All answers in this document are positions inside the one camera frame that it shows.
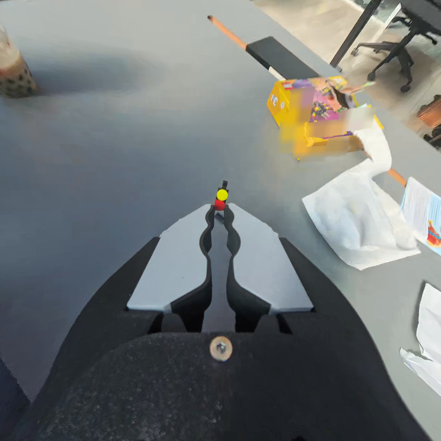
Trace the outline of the black office chair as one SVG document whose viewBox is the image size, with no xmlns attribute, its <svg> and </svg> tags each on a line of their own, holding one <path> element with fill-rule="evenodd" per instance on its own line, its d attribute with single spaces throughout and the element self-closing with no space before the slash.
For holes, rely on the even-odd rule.
<svg viewBox="0 0 441 441">
<path fill-rule="evenodd" d="M 381 43 L 361 42 L 351 51 L 351 56 L 357 56 L 361 47 L 371 48 L 375 53 L 387 51 L 388 56 L 372 69 L 367 76 L 367 81 L 373 82 L 376 78 L 376 71 L 384 64 L 397 58 L 401 66 L 400 73 L 407 79 L 400 91 L 406 93 L 411 89 L 413 81 L 411 67 L 414 65 L 406 46 L 418 35 L 431 40 L 434 45 L 438 43 L 430 34 L 441 35 L 441 2 L 438 0 L 401 0 L 400 6 L 405 17 L 395 16 L 394 21 L 403 23 L 409 29 L 408 34 L 401 41 L 395 43 L 388 41 Z"/>
</svg>

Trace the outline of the black lego bar coloured studs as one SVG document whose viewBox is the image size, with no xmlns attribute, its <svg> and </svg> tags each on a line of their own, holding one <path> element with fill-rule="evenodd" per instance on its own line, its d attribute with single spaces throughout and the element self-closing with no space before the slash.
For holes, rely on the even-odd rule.
<svg viewBox="0 0 441 441">
<path fill-rule="evenodd" d="M 227 206 L 228 197 L 229 197 L 228 181 L 223 180 L 222 185 L 218 188 L 213 204 L 215 211 L 214 217 L 221 223 L 223 223 L 224 221 L 224 210 Z"/>
</svg>

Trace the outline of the grey desk black legs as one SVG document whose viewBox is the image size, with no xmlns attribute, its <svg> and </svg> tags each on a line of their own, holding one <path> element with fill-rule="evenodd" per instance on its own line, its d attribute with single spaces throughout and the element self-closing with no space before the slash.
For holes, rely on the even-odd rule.
<svg viewBox="0 0 441 441">
<path fill-rule="evenodd" d="M 339 68 L 339 63 L 342 61 L 350 47 L 355 43 L 356 39 L 360 36 L 369 21 L 373 19 L 375 23 L 379 23 L 378 31 L 373 37 L 374 40 L 377 40 L 401 10 L 400 1 L 397 0 L 363 0 L 352 1 L 352 3 L 363 8 L 363 12 L 330 61 L 330 65 L 339 70 L 341 70 Z"/>
</svg>

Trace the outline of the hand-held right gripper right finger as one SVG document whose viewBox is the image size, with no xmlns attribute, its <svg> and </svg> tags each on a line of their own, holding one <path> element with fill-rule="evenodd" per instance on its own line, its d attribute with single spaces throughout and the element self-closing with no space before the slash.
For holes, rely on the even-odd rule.
<svg viewBox="0 0 441 441">
<path fill-rule="evenodd" d="M 314 309 L 279 235 L 234 203 L 223 224 L 231 253 L 226 295 L 235 313 L 235 331 L 255 331 L 264 316 L 308 313 Z"/>
</svg>

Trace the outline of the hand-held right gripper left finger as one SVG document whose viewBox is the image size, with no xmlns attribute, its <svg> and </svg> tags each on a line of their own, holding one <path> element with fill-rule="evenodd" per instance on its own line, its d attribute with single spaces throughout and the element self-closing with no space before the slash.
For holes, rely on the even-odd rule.
<svg viewBox="0 0 441 441">
<path fill-rule="evenodd" d="M 188 332 L 201 332 L 212 301 L 213 224 L 214 207 L 206 204 L 163 231 L 127 309 L 175 314 Z"/>
</svg>

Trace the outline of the yellow lego box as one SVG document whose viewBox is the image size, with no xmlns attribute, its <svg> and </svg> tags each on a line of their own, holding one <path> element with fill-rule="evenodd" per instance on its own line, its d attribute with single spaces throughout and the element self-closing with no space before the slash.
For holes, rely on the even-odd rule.
<svg viewBox="0 0 441 441">
<path fill-rule="evenodd" d="M 277 81 L 267 107 L 280 130 L 280 150 L 297 160 L 367 151 L 362 136 L 383 130 L 375 109 L 356 100 L 371 85 L 348 87 L 342 76 Z"/>
</svg>

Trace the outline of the crumpled white paper bag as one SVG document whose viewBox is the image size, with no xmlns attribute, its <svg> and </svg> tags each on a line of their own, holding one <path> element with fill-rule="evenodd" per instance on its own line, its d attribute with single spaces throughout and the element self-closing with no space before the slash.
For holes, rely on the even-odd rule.
<svg viewBox="0 0 441 441">
<path fill-rule="evenodd" d="M 368 158 L 302 201 L 316 229 L 337 256 L 358 270 L 421 253 L 402 209 L 373 178 L 392 164 L 382 127 L 355 131 Z"/>
</svg>

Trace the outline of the instruction booklet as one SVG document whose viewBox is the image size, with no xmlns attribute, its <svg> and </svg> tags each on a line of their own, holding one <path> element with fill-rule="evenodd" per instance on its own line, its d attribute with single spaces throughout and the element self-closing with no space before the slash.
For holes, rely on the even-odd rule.
<svg viewBox="0 0 441 441">
<path fill-rule="evenodd" d="M 441 197 L 410 177 L 401 209 L 416 239 L 438 256 L 441 255 Z"/>
</svg>

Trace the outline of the flat white paper bag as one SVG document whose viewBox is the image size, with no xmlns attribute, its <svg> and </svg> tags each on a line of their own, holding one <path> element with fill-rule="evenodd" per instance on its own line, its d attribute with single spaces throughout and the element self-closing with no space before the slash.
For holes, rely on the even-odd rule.
<svg viewBox="0 0 441 441">
<path fill-rule="evenodd" d="M 420 354 L 403 348 L 400 356 L 405 365 L 436 394 L 441 395 L 441 293 L 425 284 L 418 310 L 416 339 Z"/>
</svg>

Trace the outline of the patterned plastic drink cup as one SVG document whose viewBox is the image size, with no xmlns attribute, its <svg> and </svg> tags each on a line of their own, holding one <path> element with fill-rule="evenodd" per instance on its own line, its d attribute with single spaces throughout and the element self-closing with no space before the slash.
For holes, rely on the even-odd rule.
<svg viewBox="0 0 441 441">
<path fill-rule="evenodd" d="M 4 27 L 0 27 L 0 95 L 9 98 L 28 97 L 37 92 L 30 69 Z"/>
</svg>

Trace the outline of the black desk inlay pad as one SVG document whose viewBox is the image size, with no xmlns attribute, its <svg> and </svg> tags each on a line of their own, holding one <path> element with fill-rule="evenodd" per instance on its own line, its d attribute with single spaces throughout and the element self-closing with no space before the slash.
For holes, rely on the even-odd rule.
<svg viewBox="0 0 441 441">
<path fill-rule="evenodd" d="M 320 77 L 273 36 L 249 43 L 245 50 L 264 68 L 273 69 L 286 80 Z"/>
</svg>

